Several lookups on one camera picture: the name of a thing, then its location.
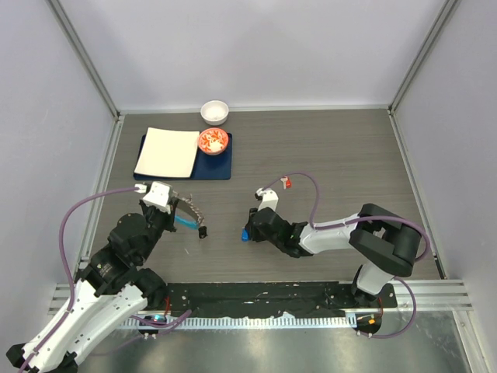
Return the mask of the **steel key organizer blue handle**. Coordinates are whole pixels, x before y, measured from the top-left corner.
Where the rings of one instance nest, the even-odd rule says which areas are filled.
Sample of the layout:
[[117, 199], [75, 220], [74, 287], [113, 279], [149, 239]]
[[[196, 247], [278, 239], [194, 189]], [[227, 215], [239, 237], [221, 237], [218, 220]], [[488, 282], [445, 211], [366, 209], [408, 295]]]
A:
[[177, 195], [175, 199], [178, 201], [175, 222], [197, 231], [199, 227], [206, 226], [203, 212], [193, 203], [192, 197]]

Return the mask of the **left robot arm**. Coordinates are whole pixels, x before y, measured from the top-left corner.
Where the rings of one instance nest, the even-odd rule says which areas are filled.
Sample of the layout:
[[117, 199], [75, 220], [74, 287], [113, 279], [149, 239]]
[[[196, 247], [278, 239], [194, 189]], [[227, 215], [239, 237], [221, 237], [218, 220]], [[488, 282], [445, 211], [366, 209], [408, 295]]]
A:
[[173, 198], [164, 211], [141, 202], [140, 214], [122, 216], [108, 243], [79, 271], [73, 297], [31, 341], [9, 348], [11, 364], [27, 372], [76, 372], [124, 320], [159, 309], [167, 284], [143, 265], [162, 234], [176, 230], [178, 202]]

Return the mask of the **blue key tag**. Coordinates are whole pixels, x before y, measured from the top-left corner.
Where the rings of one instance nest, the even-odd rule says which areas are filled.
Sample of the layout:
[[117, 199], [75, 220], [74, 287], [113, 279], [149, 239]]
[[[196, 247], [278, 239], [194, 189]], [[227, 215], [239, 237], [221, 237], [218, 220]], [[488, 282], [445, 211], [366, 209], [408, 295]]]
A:
[[247, 242], [250, 240], [249, 233], [246, 229], [242, 229], [242, 241]]

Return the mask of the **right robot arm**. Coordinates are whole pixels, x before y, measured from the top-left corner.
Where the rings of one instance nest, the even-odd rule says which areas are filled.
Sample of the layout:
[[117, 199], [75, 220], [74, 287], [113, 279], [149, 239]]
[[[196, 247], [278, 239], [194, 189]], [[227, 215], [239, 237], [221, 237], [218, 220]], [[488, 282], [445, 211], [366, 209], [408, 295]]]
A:
[[354, 249], [366, 262], [351, 285], [355, 304], [375, 302], [390, 280], [410, 277], [414, 264], [431, 252], [423, 228], [375, 204], [365, 204], [358, 214], [312, 225], [289, 223], [271, 207], [253, 208], [242, 231], [242, 241], [269, 242], [293, 258]]

